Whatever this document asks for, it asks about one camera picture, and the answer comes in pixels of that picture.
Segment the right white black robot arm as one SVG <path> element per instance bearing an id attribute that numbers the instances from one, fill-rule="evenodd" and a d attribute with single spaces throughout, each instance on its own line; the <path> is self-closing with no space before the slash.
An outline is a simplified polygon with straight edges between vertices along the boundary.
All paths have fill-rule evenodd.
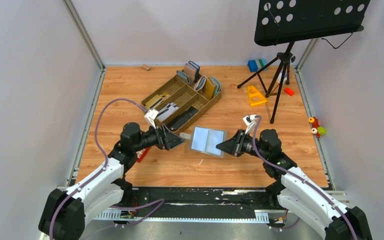
<path id="1" fill-rule="evenodd" d="M 282 151 L 276 130 L 263 130 L 258 139 L 244 130 L 217 149 L 239 157 L 244 153 L 263 158 L 266 173 L 275 182 L 266 191 L 283 208 L 295 213 L 324 240 L 371 240 L 366 214 L 357 206 L 350 208 L 310 180 L 298 165 Z"/>

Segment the white gold VIP card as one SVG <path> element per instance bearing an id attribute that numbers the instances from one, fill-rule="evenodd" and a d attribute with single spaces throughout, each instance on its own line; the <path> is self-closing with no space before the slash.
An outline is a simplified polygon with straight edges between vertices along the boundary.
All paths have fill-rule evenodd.
<path id="1" fill-rule="evenodd" d="M 189 133 L 185 133 L 185 132 L 181 132 L 180 133 L 180 137 L 186 139 L 186 140 L 191 140 L 192 139 L 192 135 L 189 134 Z"/>

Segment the gold card magnetic stripe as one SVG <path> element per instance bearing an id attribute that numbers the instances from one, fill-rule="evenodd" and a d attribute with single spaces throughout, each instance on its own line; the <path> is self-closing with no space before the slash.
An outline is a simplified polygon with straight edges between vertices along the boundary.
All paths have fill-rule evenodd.
<path id="1" fill-rule="evenodd" d="M 145 103 L 147 109 L 153 109 L 164 101 L 164 97 L 160 94 L 154 95 L 149 101 Z"/>

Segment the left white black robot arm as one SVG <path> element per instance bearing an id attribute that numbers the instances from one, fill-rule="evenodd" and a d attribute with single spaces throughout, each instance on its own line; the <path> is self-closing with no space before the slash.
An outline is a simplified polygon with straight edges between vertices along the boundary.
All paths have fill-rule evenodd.
<path id="1" fill-rule="evenodd" d="M 185 139 L 166 125 L 141 130 L 136 122 L 124 125 L 104 162 L 80 182 L 65 190 L 54 189 L 47 197 L 38 230 L 52 240 L 78 240 L 86 226 L 107 208 L 128 203 L 132 184 L 124 177 L 138 159 L 137 153 L 150 147 L 171 150 Z"/>

